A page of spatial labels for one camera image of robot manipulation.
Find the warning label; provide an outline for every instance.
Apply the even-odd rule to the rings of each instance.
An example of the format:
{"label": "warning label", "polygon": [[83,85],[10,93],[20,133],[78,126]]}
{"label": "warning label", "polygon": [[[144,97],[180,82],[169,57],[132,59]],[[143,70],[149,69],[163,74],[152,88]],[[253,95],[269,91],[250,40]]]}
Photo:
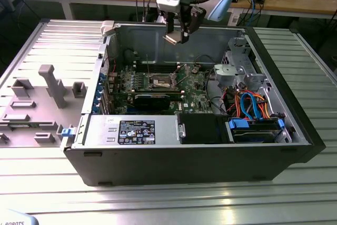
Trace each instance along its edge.
{"label": "warning label", "polygon": [[121,121],[119,144],[155,144],[154,121]]}

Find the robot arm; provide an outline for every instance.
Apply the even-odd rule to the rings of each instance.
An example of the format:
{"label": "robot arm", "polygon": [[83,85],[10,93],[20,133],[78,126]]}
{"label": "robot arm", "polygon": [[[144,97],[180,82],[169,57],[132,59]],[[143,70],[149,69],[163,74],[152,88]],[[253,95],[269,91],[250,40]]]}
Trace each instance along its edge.
{"label": "robot arm", "polygon": [[[232,0],[157,0],[157,5],[166,21],[165,39],[170,43],[185,43],[189,35],[199,29],[206,16],[206,9],[198,4],[205,3],[211,15],[216,15],[215,21],[221,20],[228,10]],[[174,17],[178,16],[180,31],[174,30]]]}

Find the blue clip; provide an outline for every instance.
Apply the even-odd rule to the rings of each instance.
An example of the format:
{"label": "blue clip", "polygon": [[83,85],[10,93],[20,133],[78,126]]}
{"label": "blue clip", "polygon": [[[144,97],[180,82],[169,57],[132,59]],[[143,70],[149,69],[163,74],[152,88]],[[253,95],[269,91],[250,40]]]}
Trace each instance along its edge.
{"label": "blue clip", "polygon": [[102,97],[102,94],[99,92],[99,91],[96,91],[95,92],[95,96],[98,98],[98,97]]}
{"label": "blue clip", "polygon": [[96,86],[96,90],[99,91],[99,92],[101,92],[103,90],[103,87],[100,86],[100,85],[98,85],[98,86]]}
{"label": "blue clip", "polygon": [[100,109],[100,108],[99,108],[98,106],[93,106],[93,107],[91,108],[92,112],[94,112],[94,113],[98,113],[99,109]]}
{"label": "blue clip", "polygon": [[278,122],[280,128],[284,129],[284,121],[282,119],[278,119],[277,122]]}
{"label": "blue clip", "polygon": [[100,103],[100,102],[98,101],[98,99],[99,99],[98,97],[95,97],[95,98],[94,98],[94,105],[97,105],[97,104]]}
{"label": "blue clip", "polygon": [[71,137],[76,134],[76,128],[68,128],[62,129],[61,136],[62,137]]}
{"label": "blue clip", "polygon": [[230,129],[236,129],[236,128],[248,129],[249,128],[248,121],[244,119],[230,120]]}
{"label": "blue clip", "polygon": [[104,81],[106,79],[106,75],[104,75],[103,73],[100,73],[99,78],[100,80]]}

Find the floor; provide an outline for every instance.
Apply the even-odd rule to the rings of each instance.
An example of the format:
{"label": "floor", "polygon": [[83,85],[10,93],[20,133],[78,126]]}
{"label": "floor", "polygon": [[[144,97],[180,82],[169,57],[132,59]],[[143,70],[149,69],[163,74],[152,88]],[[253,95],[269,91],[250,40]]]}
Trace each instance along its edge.
{"label": "floor", "polygon": [[[59,3],[27,3],[41,18],[64,18],[62,7]],[[3,10],[0,13],[0,73],[3,73],[7,68],[39,21],[22,2],[15,1],[14,5],[16,5],[15,12],[9,13],[7,10]],[[102,5],[72,4],[72,8],[76,19],[136,21],[134,7],[108,6],[104,8]],[[142,8],[139,8],[139,17],[142,15],[141,12]],[[156,10],[152,10],[149,20],[155,19],[155,17]],[[228,19],[229,14],[219,23],[206,21],[205,24],[226,25]],[[255,21],[251,24],[251,26],[258,27],[294,28],[300,32],[313,48],[316,48],[318,41],[326,31],[325,25],[326,21],[323,19],[270,17],[267,15],[261,15],[258,23]],[[337,62],[332,60],[332,56],[337,55],[336,41],[337,31],[328,35],[328,40],[319,50],[319,55],[333,71],[337,68]]]}

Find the metal table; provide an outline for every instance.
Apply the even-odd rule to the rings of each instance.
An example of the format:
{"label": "metal table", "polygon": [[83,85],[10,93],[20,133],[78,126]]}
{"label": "metal table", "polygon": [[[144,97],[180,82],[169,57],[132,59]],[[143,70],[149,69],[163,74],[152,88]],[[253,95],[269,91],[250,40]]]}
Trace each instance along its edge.
{"label": "metal table", "polygon": [[[75,57],[87,58],[87,64],[91,64],[90,56],[69,56],[67,52],[66,57],[57,60],[43,56],[42,51],[33,48],[37,41],[46,42],[48,47],[48,41],[52,45],[52,41],[72,37],[68,38],[74,41],[70,50],[83,50],[80,45],[85,42],[100,43],[102,38],[94,36],[100,27],[101,22],[40,23],[0,79],[1,106],[11,96],[8,86],[18,73],[29,77],[30,72],[22,70],[25,66],[34,69],[34,63],[38,66],[54,59],[62,63],[55,69],[67,65],[71,69],[68,59]],[[291,166],[272,182],[88,187],[59,148],[0,148],[1,203],[34,215],[41,225],[335,224],[335,77],[300,35],[270,28],[255,31],[327,146],[309,163]],[[73,78],[84,80],[81,75]]]}

